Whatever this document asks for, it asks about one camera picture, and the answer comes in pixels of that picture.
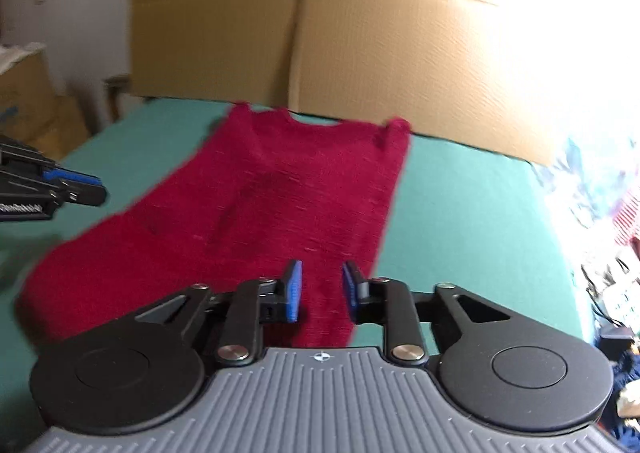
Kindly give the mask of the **red knit sweater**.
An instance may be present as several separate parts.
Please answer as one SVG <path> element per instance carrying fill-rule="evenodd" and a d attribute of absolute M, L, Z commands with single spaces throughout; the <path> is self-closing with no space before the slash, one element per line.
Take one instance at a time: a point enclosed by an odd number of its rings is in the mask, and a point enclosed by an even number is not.
<path fill-rule="evenodd" d="M 409 149 L 410 128 L 307 124 L 239 103 L 189 161 L 126 210 L 49 251 L 17 311 L 60 340 L 203 283 L 233 291 L 303 264 L 300 317 L 280 346 L 349 343 L 344 262 L 370 273 Z"/>

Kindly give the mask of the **stacked cardboard boxes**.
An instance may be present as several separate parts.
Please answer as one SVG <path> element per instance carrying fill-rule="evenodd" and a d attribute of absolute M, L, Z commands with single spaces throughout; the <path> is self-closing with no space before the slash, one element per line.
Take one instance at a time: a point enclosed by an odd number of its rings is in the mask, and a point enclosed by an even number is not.
<path fill-rule="evenodd" d="M 41 44 L 1 48 L 1 133 L 57 161 L 90 139 L 77 99 L 56 92 Z"/>

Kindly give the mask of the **green table cloth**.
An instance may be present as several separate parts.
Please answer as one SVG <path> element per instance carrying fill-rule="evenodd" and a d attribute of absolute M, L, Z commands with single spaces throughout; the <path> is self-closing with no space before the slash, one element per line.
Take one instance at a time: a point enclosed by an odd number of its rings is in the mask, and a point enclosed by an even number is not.
<path fill-rule="evenodd" d="M 224 103 L 160 99 L 140 106 L 66 158 L 100 177 L 100 208 L 67 206 L 46 222 L 1 228 L 1 447 L 18 452 L 42 429 L 29 395 L 35 354 L 13 300 L 52 246 L 130 204 L 184 161 L 224 117 Z M 413 137 L 395 195 L 378 273 L 417 291 L 447 281 L 585 337 L 553 206 L 528 163 L 460 144 Z"/>

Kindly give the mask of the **pile of clutter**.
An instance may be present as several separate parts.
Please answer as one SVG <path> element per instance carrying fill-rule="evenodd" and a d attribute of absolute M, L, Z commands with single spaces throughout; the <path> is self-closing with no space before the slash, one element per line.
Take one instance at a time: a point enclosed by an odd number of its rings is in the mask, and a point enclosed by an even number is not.
<path fill-rule="evenodd" d="M 579 335 L 605 349 L 629 332 L 639 350 L 639 140 L 567 137 L 532 166 L 542 217 L 570 281 Z"/>

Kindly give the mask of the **large cardboard sheet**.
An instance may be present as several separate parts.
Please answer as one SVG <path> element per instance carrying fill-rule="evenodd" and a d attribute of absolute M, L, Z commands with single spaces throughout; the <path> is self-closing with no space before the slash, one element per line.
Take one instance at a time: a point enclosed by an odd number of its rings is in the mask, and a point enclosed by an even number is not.
<path fill-rule="evenodd" d="M 540 164 L 637 124 L 639 0 L 131 0 L 134 93 L 379 123 Z"/>

